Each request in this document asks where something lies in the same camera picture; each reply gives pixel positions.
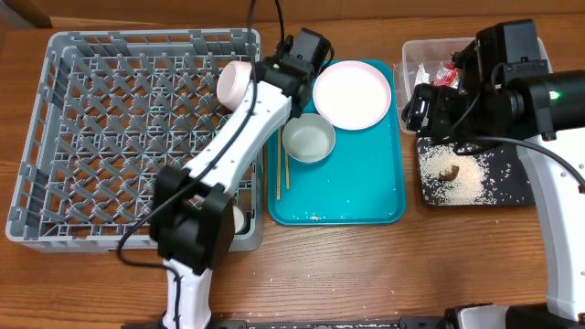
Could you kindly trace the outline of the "white paper cup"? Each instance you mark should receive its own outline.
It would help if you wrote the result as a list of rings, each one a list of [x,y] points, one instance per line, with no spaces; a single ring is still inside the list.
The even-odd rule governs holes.
[[[250,221],[246,214],[238,207],[233,207],[234,233],[245,234],[249,230]]]

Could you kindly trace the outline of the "teal plastic serving tray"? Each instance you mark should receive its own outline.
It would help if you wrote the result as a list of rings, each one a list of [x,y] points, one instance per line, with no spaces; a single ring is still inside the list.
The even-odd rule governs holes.
[[[282,152],[280,200],[276,199],[277,135],[270,138],[268,209],[274,220],[283,225],[380,225],[393,223],[405,213],[405,181],[393,73],[380,60],[357,61],[374,66],[388,80],[392,90],[389,110],[381,121],[364,130],[334,127],[335,147],[320,162],[304,164],[289,156],[289,190],[285,186]],[[304,110],[319,114],[313,98]]]

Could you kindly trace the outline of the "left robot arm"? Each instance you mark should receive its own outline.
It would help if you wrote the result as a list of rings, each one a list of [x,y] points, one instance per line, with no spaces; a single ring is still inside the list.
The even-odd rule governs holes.
[[[269,137],[301,115],[330,50],[329,40],[304,28],[260,62],[231,61],[216,88],[228,121],[183,168],[157,174],[149,234],[168,279],[162,327],[208,327],[212,271],[238,231],[234,190]]]

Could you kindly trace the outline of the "red snack wrapper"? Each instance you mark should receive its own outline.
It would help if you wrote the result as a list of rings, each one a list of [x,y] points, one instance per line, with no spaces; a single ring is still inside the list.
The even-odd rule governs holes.
[[[453,64],[445,64],[444,66],[441,66],[432,81],[432,85],[436,87],[446,86],[457,89],[458,84],[458,69],[455,68]]]

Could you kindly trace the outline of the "left wooden chopstick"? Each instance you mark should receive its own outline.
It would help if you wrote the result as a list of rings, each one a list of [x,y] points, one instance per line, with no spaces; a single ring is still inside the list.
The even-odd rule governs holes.
[[[281,199],[282,191],[282,127],[277,132],[277,172],[276,172],[276,199]]]

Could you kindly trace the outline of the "grey round bowl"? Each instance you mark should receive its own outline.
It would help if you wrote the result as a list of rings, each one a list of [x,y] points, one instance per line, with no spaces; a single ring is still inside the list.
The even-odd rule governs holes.
[[[296,161],[313,164],[324,160],[334,149],[334,126],[319,114],[305,113],[290,119],[282,132],[283,147]]]

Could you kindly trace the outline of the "crumpled white wrapper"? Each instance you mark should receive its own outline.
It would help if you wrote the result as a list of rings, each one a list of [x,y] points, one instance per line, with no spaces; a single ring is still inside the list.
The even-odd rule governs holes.
[[[414,80],[414,87],[417,87],[421,84],[429,84],[430,83],[430,74],[426,71],[424,64],[420,63],[418,66],[417,73],[415,75]]]

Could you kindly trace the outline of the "clear plastic bin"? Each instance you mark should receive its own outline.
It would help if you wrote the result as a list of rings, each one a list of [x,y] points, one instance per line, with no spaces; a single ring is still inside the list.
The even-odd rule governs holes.
[[[498,25],[475,38],[413,40],[402,49],[402,80],[406,96],[414,91],[420,63],[430,83],[441,66],[458,69],[457,90],[471,97],[468,123],[471,136],[501,135],[533,121],[541,80],[552,77],[548,57],[531,23]]]

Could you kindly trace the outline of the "small pink bowl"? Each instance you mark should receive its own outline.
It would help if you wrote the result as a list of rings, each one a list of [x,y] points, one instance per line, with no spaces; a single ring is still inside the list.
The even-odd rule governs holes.
[[[218,79],[217,98],[221,105],[235,111],[243,102],[248,85],[252,65],[244,61],[230,61],[222,70]]]

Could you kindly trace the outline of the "large white round plate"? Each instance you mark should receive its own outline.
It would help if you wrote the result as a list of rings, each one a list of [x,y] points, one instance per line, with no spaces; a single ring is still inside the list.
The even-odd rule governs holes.
[[[392,90],[380,70],[363,61],[340,61],[316,79],[313,102],[334,127],[348,131],[376,125],[387,114]]]

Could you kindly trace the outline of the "brown food scrap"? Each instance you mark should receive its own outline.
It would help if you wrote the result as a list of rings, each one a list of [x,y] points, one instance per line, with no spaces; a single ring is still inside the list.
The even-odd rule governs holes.
[[[452,165],[450,168],[440,171],[439,178],[446,182],[452,181],[458,176],[459,171],[460,167],[458,165]]]

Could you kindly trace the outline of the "grey plastic dish rack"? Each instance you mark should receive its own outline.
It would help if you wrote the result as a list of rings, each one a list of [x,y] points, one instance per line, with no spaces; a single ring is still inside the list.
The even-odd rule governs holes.
[[[153,248],[144,217],[156,175],[183,167],[228,120],[221,70],[260,57],[260,34],[244,28],[53,35],[7,238],[41,252]]]

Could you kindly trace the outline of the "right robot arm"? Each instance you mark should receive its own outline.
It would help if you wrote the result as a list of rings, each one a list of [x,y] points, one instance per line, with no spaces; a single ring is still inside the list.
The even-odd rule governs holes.
[[[512,144],[524,166],[544,240],[544,303],[449,309],[445,327],[581,328],[584,325],[584,73],[553,72],[533,20],[479,31],[452,55],[456,88],[418,85],[401,118],[458,155]]]

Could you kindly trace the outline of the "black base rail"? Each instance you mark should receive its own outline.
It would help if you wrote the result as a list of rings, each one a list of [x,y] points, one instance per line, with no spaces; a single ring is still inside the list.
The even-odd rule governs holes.
[[[252,323],[241,320],[211,320],[207,329],[457,329],[457,321],[450,316],[413,316],[398,320],[321,321]]]

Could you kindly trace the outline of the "right wooden chopstick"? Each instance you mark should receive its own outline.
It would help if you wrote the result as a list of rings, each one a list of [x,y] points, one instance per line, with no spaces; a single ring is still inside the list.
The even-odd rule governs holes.
[[[290,167],[289,167],[289,154],[285,152],[284,155],[284,171],[285,171],[285,186],[289,190],[291,188],[290,183]]]

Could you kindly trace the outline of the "wooden chopstick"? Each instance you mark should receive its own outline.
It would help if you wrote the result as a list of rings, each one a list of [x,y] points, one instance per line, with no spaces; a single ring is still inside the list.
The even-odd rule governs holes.
[[[291,188],[290,183],[290,167],[289,167],[289,154],[285,152],[284,155],[284,171],[285,171],[285,186],[289,190]]]
[[[282,127],[277,132],[277,172],[276,172],[276,199],[281,199],[282,191]]]

